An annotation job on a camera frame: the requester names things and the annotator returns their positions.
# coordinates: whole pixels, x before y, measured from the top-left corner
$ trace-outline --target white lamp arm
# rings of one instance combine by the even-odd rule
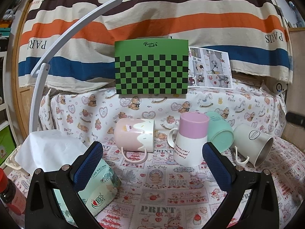
[[[50,70],[49,61],[59,51],[61,47],[71,39],[79,30],[86,26],[91,21],[98,18],[100,15],[106,13],[110,9],[120,5],[123,0],[110,0],[103,5],[92,10],[84,17],[79,19],[71,27],[69,27],[43,54],[40,60],[37,62],[33,70],[31,71],[32,77],[37,77],[36,84],[34,87],[31,110],[30,110],[30,133],[37,131],[38,117],[39,117],[39,106],[42,98],[43,88],[48,77]]]

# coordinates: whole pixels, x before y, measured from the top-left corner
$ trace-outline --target green snack bag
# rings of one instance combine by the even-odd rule
[[[117,194],[121,185],[113,169],[101,159],[85,189],[78,194],[93,216],[106,207]],[[58,189],[54,189],[57,202],[67,222],[76,225]]]

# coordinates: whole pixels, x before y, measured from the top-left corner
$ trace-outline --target mug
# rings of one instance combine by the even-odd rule
[[[124,159],[131,164],[140,164],[147,159],[147,152],[153,152],[154,120],[121,118],[114,128],[114,141],[121,149]],[[130,160],[125,151],[144,151],[140,160]]]
[[[271,135],[255,130],[246,124],[240,124],[234,130],[232,146],[235,148],[237,164],[244,165],[250,162],[254,168],[257,168],[266,159],[272,145]],[[244,162],[237,160],[237,151],[246,158]]]
[[[207,112],[205,115],[210,118],[208,142],[211,142],[222,153],[229,149],[233,143],[233,129],[219,113]]]
[[[194,167],[203,162],[202,147],[207,142],[209,118],[198,112],[180,115],[179,129],[173,128],[167,136],[168,144],[174,148],[174,160],[183,166]],[[175,143],[173,133],[177,131]]]

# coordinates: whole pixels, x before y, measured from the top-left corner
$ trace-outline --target white tissue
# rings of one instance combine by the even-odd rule
[[[59,130],[34,131],[23,142],[15,160],[33,175],[37,168],[48,172],[59,170],[64,164],[71,165],[86,150],[87,147],[79,139]]]

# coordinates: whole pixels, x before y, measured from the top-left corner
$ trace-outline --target pink lid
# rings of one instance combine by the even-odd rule
[[[190,139],[204,138],[208,133],[209,117],[199,112],[180,115],[179,133]]]

